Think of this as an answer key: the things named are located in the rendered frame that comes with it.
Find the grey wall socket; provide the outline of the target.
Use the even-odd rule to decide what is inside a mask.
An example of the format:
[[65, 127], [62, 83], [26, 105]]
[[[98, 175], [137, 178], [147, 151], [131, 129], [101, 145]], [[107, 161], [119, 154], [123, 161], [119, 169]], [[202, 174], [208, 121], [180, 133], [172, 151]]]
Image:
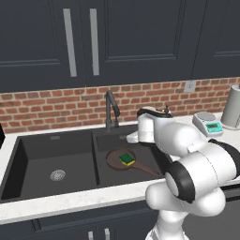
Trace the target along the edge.
[[195, 91], [195, 87], [196, 87], [196, 81], [195, 80], [188, 80], [185, 83], [184, 92], [185, 93], [194, 92]]

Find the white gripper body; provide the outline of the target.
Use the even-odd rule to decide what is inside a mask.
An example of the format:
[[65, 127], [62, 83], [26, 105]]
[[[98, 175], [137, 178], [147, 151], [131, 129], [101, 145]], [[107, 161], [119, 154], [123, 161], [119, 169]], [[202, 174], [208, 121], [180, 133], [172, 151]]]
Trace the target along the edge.
[[139, 140], [138, 140], [138, 132], [137, 131], [127, 135], [128, 143], [137, 143], [138, 141]]

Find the white paper towel roll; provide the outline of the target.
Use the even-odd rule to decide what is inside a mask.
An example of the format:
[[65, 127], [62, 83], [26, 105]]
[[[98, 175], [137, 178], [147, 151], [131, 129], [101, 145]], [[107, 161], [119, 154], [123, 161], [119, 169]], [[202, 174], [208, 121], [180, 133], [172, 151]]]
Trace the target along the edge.
[[231, 86], [220, 121], [226, 129], [240, 129], [240, 83]]

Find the brown pan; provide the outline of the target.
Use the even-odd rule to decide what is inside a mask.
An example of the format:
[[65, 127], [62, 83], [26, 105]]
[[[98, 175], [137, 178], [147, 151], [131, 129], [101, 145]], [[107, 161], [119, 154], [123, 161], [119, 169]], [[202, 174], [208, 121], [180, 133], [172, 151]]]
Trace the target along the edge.
[[[133, 164], [131, 164], [130, 166], [126, 166], [120, 161], [119, 157], [125, 153], [128, 153], [132, 158], [135, 159], [135, 162]], [[134, 168], [134, 169], [144, 171], [146, 173], [150, 173], [150, 174], [156, 176], [157, 178], [164, 177], [164, 175], [161, 172], [154, 171], [154, 170], [146, 167], [145, 165], [143, 165], [137, 159], [134, 152], [128, 147], [116, 147], [116, 148], [112, 149], [111, 151], [109, 151], [106, 156], [106, 162], [112, 169], [117, 170], [117, 171], [126, 171], [131, 168]]]

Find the black double sink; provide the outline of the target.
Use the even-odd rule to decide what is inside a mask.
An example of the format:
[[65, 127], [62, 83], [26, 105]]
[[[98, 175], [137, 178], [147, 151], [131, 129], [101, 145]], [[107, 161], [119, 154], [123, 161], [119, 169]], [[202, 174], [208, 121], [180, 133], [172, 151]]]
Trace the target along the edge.
[[[117, 171], [106, 162], [109, 151], [128, 147], [146, 167], [166, 172], [171, 158], [154, 144], [127, 142], [136, 130], [129, 125], [110, 132], [101, 127], [19, 137], [0, 185], [0, 203], [154, 180], [150, 173]], [[66, 173], [62, 181], [50, 179], [55, 170]]]

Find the dark grey tap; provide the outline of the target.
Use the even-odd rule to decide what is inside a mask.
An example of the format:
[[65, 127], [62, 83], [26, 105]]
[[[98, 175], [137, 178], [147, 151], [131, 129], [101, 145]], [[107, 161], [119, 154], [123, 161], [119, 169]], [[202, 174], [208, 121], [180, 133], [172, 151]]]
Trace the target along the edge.
[[[112, 122], [112, 119], [111, 119], [111, 110], [113, 110], [114, 112], [114, 117], [115, 117], [114, 122]], [[106, 120], [105, 120], [107, 132], [110, 132], [112, 128], [119, 127], [119, 122], [118, 122], [119, 116], [120, 116], [120, 110], [113, 96], [113, 92], [111, 90], [108, 90], [106, 92]]]

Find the dark blue panel under sink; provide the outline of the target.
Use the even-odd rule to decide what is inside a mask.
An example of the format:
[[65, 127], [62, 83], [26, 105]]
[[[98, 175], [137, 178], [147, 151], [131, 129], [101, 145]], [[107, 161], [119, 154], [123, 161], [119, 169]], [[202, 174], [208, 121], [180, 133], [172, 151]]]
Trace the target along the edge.
[[103, 212], [102, 214], [97, 212], [90, 214], [88, 211], [86, 211], [85, 213], [78, 212], [72, 214], [64, 214], [61, 216], [36, 218], [31, 221], [31, 224], [34, 232], [40, 233], [70, 228], [74, 226], [86, 226], [91, 224], [98, 224], [100, 221], [131, 218], [146, 214], [151, 214], [155, 216], [157, 212], [147, 208], [118, 213], [111, 212], [110, 214], [107, 214], [106, 212]]

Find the black object at counter edge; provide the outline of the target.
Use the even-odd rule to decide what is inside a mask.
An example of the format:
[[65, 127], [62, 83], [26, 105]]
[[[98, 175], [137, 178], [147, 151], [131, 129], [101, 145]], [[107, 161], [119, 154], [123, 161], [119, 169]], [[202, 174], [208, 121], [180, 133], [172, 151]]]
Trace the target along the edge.
[[2, 147], [2, 144], [4, 143], [5, 138], [6, 138], [6, 136], [5, 136], [4, 130], [2, 128], [2, 125], [0, 123], [0, 149]]

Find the green and yellow sponge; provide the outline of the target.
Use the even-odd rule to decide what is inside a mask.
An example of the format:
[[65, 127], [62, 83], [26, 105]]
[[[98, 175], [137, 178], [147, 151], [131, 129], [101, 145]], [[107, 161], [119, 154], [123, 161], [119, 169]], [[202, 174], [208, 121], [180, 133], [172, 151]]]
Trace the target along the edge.
[[135, 159], [131, 157], [128, 153], [121, 155], [119, 158], [120, 158], [120, 161], [126, 166], [130, 166], [135, 162]]

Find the white kitchen scale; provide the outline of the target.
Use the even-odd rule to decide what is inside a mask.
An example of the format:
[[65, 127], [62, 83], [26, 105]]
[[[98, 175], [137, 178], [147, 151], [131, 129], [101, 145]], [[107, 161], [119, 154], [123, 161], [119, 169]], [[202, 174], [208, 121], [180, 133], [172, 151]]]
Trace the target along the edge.
[[210, 112], [195, 113], [192, 123], [206, 137], [218, 137], [223, 134], [222, 125]]

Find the dark blue base cupboard door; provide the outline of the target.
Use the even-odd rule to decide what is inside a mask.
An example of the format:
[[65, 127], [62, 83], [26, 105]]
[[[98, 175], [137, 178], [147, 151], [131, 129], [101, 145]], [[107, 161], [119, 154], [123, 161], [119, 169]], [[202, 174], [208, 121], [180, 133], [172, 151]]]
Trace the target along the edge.
[[88, 232], [93, 232], [94, 240], [98, 240], [98, 231], [94, 229], [68, 229], [55, 232], [35, 233], [21, 240], [88, 240]]
[[115, 221], [100, 224], [98, 226], [99, 240], [105, 240], [104, 229], [110, 230], [111, 240], [145, 240], [146, 235], [152, 230], [151, 224]]

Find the grey appliance front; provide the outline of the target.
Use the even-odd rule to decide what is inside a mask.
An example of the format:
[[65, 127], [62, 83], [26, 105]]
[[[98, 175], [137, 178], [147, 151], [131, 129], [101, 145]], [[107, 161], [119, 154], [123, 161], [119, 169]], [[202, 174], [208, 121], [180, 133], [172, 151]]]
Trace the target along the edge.
[[240, 240], [240, 184], [221, 188], [226, 206], [216, 217], [188, 215], [183, 229], [189, 240]]

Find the silver sink drain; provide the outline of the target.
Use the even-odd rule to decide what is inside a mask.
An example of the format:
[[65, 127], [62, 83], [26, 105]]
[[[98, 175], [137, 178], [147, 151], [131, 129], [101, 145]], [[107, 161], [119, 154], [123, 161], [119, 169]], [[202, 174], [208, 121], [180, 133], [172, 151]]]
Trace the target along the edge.
[[63, 170], [55, 170], [51, 173], [50, 179], [52, 181], [62, 181], [66, 176], [66, 173]]

